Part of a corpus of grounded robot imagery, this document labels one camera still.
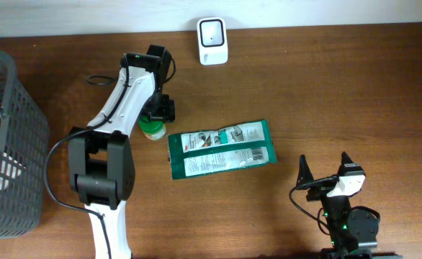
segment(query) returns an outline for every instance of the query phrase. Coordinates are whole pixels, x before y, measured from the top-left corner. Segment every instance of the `green package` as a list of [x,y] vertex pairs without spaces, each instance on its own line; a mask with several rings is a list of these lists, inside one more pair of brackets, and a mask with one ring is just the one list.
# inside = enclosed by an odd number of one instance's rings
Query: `green package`
[[173,179],[276,163],[266,120],[168,136]]

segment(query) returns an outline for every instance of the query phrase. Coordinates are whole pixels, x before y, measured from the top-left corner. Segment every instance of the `wooden table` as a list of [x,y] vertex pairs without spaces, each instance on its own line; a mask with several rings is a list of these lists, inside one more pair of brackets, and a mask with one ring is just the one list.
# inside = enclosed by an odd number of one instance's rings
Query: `wooden table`
[[[367,173],[351,199],[382,215],[377,252],[422,258],[422,23],[228,31],[224,65],[199,64],[196,32],[0,39],[19,79],[48,118],[50,143],[83,127],[113,86],[124,52],[165,45],[177,63],[164,92],[176,102],[168,133],[218,129],[267,119],[279,162],[261,168],[172,181],[166,138],[136,128],[135,189],[127,238],[140,258],[254,258],[330,247],[329,237],[289,202],[299,156],[316,178],[336,173],[341,152]],[[70,190],[66,149],[50,170],[62,200]],[[320,203],[301,206],[316,213]],[[0,240],[0,258],[93,258],[87,214],[45,194],[39,227]]]

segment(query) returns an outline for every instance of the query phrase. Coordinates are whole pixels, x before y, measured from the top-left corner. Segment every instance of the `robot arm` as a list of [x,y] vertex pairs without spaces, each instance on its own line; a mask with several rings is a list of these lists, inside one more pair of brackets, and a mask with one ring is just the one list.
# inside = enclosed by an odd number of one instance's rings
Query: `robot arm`
[[[109,121],[68,142],[70,184],[85,207],[103,215],[112,258],[131,258],[126,238],[125,206],[135,180],[129,136],[139,116],[147,120],[174,121],[174,102],[162,94],[171,54],[151,45],[147,55],[129,53],[120,62],[120,76],[100,113],[88,123]],[[82,129],[74,127],[72,132]],[[107,152],[107,160],[89,154]],[[90,214],[96,259],[109,258],[101,222]]]

